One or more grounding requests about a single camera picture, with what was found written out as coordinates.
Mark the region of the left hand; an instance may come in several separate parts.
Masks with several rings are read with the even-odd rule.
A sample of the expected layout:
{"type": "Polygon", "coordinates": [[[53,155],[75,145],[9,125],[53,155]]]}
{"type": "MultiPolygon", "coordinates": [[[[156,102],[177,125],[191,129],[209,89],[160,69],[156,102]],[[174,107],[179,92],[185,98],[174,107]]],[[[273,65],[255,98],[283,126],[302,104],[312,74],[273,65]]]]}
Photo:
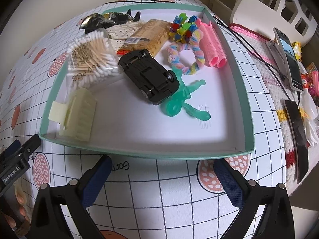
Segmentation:
{"type": "Polygon", "coordinates": [[[19,183],[15,182],[7,190],[3,196],[8,208],[5,210],[4,217],[7,220],[9,226],[13,230],[26,230],[30,228],[29,213],[26,209],[27,195],[23,192],[19,183]]]}

